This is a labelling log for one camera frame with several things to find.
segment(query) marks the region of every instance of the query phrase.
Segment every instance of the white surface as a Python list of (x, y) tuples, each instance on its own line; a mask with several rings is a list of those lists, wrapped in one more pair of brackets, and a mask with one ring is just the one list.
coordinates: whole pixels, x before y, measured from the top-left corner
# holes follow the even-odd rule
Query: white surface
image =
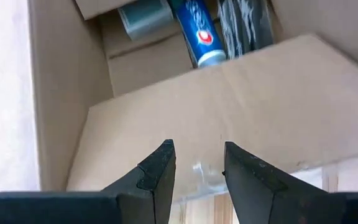
[(0, 0), (0, 191), (38, 190), (26, 0)]

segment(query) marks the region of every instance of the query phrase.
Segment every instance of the red logo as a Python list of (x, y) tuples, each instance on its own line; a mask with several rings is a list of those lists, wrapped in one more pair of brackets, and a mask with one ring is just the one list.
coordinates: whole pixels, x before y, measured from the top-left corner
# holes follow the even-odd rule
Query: red logo
[(212, 44), (212, 41), (214, 40), (211, 33), (208, 30), (197, 31), (197, 38), (198, 38), (198, 42), (205, 45)]

